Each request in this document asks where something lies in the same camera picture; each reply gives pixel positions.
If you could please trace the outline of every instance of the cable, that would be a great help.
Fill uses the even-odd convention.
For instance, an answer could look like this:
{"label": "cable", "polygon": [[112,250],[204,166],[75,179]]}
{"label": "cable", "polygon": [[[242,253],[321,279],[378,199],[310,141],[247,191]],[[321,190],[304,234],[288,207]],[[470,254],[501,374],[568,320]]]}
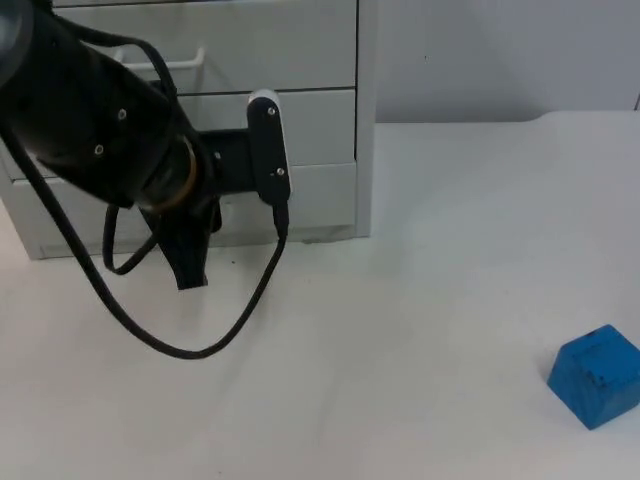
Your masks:
{"label": "cable", "polygon": [[13,131],[2,123],[0,123],[0,137],[4,140],[7,150],[13,156],[16,164],[22,173],[24,173],[26,179],[35,190],[36,195],[38,195],[42,204],[51,215],[51,218],[69,245],[71,252],[76,257],[76,260],[80,264],[80,267],[84,271],[98,297],[100,297],[102,303],[116,318],[120,325],[122,325],[129,333],[155,351],[181,360],[203,360],[205,358],[209,358],[226,348],[237,337],[258,305],[260,298],[264,294],[284,252],[289,227],[289,211],[286,204],[273,208],[274,223],[278,231],[278,245],[271,257],[271,260],[269,261],[269,264],[267,265],[266,270],[264,271],[264,274],[262,275],[262,278],[260,279],[258,287],[251,296],[247,307],[242,312],[242,315],[240,315],[238,321],[216,344],[199,351],[183,350],[164,343],[154,337],[127,314],[127,312],[114,298],[106,282],[100,275],[100,272],[98,272],[93,260],[89,256],[89,252],[80,240],[80,237],[78,237],[77,232],[71,225],[69,218],[51,191],[51,188],[33,164]]}
{"label": "cable", "polygon": [[158,226],[151,234],[149,239],[140,247],[140,249],[134,253],[129,260],[127,260],[121,267],[115,267],[113,262],[113,244],[116,236],[116,226],[118,224],[118,213],[120,208],[115,205],[109,205],[107,207],[107,213],[104,219],[104,234],[102,236],[102,261],[104,266],[112,273],[116,275],[127,275],[131,271],[140,265],[151,251],[158,245],[158,233],[163,227],[162,219],[158,222]]}

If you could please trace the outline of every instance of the white table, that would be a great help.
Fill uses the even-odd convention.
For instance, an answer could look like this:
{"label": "white table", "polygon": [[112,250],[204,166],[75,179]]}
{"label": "white table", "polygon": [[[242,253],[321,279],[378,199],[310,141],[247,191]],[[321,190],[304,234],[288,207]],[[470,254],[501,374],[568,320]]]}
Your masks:
{"label": "white table", "polygon": [[[604,323],[640,344],[640,116],[383,125],[372,239],[291,245],[228,351],[183,363],[105,312],[71,260],[0,237],[0,478],[602,479],[636,475],[640,410],[588,432],[545,385]],[[272,247],[159,256],[113,280],[203,346]]]}

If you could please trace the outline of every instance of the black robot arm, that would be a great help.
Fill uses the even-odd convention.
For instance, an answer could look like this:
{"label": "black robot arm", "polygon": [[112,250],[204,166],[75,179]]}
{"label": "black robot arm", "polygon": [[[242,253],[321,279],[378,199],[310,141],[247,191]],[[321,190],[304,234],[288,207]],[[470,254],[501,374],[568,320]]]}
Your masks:
{"label": "black robot arm", "polygon": [[[147,83],[91,48],[133,44],[154,65]],[[206,358],[224,348],[257,305],[288,235],[291,185],[277,96],[254,94],[248,128],[198,132],[147,42],[57,17],[48,0],[0,2],[0,134],[107,308],[137,338],[167,355]],[[257,192],[273,208],[278,247],[247,309],[221,342],[200,352],[166,345],[142,330],[111,296],[86,248],[26,150],[48,169],[109,204],[103,258],[131,271],[160,246],[179,289],[206,285],[210,236],[222,227],[220,197]],[[120,208],[137,206],[150,239],[122,267],[113,262]]]}

